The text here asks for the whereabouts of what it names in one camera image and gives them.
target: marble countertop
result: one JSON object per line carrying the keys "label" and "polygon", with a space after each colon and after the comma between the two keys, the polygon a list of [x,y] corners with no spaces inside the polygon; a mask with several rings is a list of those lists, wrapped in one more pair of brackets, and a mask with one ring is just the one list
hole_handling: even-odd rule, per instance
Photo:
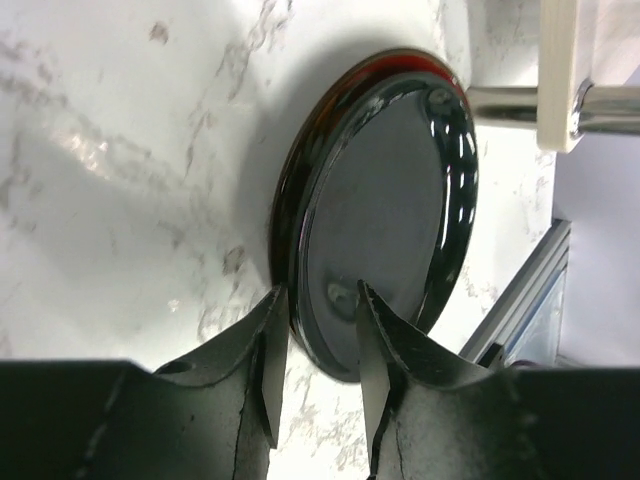
{"label": "marble countertop", "polygon": [[[538,2],[7,0],[0,18],[0,357],[156,368],[269,286],[266,226],[301,123],[385,48],[464,85],[535,85]],[[463,273],[432,338],[458,351],[551,219],[555,155],[477,129]],[[365,478],[360,388],[291,343],[269,478]]]}

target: gray wall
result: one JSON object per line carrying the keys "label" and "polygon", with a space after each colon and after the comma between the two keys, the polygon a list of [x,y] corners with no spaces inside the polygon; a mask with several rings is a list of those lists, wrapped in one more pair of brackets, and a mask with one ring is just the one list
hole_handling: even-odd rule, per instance
{"label": "gray wall", "polygon": [[640,137],[590,135],[559,155],[554,203],[573,222],[560,354],[640,365]]}

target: metal rod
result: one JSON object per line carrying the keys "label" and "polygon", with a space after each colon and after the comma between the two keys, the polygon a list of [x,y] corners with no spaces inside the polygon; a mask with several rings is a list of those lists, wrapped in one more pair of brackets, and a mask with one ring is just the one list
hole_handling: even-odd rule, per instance
{"label": "metal rod", "polygon": [[[470,87],[467,99],[478,125],[536,129],[535,87]],[[579,108],[580,133],[640,135],[640,87],[593,86]]]}

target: chrome pole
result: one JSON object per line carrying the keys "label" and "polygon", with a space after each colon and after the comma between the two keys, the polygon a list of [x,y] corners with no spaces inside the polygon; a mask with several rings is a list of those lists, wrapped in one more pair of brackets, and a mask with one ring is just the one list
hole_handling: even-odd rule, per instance
{"label": "chrome pole", "polygon": [[[470,87],[467,99],[478,125],[535,129],[535,87]],[[578,108],[579,133],[640,135],[640,87],[592,86]]]}

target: screw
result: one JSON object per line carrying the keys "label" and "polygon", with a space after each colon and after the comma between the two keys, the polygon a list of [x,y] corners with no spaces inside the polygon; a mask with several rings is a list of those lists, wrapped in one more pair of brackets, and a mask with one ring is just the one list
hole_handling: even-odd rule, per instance
{"label": "screw", "polygon": [[434,105],[443,105],[451,100],[451,94],[444,88],[437,88],[429,94],[429,102]]}

